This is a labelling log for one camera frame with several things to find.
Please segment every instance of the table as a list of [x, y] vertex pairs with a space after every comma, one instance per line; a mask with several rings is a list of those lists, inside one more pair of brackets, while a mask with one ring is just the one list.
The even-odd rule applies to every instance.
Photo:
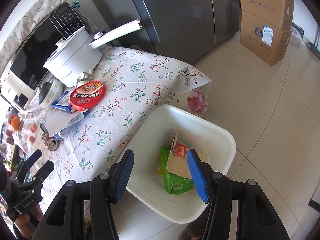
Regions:
[[[33, 150], [43, 152], [38, 168], [47, 160], [55, 164], [41, 191], [43, 212], [67, 180], [79, 183], [108, 172], [157, 105], [176, 103], [181, 96], [192, 113], [205, 111], [212, 80], [191, 65], [128, 48], [104, 46], [100, 50], [103, 55], [95, 67], [94, 79], [106, 85], [104, 98], [85, 119], [73, 125], [55, 152], [45, 147], [41, 134], [33, 145]], [[36, 100], [29, 110], [38, 115], [41, 109]], [[32, 174], [36, 171], [36, 166], [31, 168]]]

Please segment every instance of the green plastic wrapper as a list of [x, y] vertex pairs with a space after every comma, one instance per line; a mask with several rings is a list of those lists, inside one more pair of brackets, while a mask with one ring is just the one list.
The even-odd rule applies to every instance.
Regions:
[[186, 179], [167, 171], [168, 157], [171, 146], [161, 147], [161, 168], [163, 172], [164, 189], [170, 194], [180, 194], [195, 189], [192, 179]]

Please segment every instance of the torn cardboard box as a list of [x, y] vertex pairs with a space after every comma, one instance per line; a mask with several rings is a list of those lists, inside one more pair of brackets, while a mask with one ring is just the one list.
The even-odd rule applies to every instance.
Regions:
[[[168, 158], [167, 170], [170, 173], [176, 174], [178, 176], [192, 179], [188, 163], [187, 163], [187, 152], [189, 150], [185, 145], [177, 142], [178, 131], [175, 131], [174, 139], [171, 145], [171, 150]], [[207, 162], [207, 154], [203, 152], [197, 152], [201, 161]]]
[[279, 30], [290, 30], [294, 0], [240, 0], [241, 9]]
[[242, 11], [240, 43], [269, 66], [273, 66], [284, 57], [290, 36], [290, 29], [281, 31], [266, 21]]

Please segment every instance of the white box on floor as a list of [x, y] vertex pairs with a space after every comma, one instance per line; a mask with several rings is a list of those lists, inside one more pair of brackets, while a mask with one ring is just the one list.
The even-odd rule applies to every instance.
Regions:
[[206, 152], [212, 169], [223, 174], [227, 174], [236, 154], [236, 143], [223, 128], [174, 106], [161, 105], [150, 113], [126, 146], [134, 152], [127, 189], [158, 214], [185, 224], [197, 219], [207, 205], [196, 190], [178, 195], [167, 193], [162, 174], [157, 173], [160, 147], [171, 145], [175, 130], [179, 131], [179, 140]]

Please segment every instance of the red lid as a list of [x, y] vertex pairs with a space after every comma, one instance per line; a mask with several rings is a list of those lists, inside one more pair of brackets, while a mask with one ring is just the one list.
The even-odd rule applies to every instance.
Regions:
[[84, 112], [94, 107], [103, 98], [105, 92], [106, 86], [94, 80], [73, 90], [70, 94], [70, 102], [76, 110]]

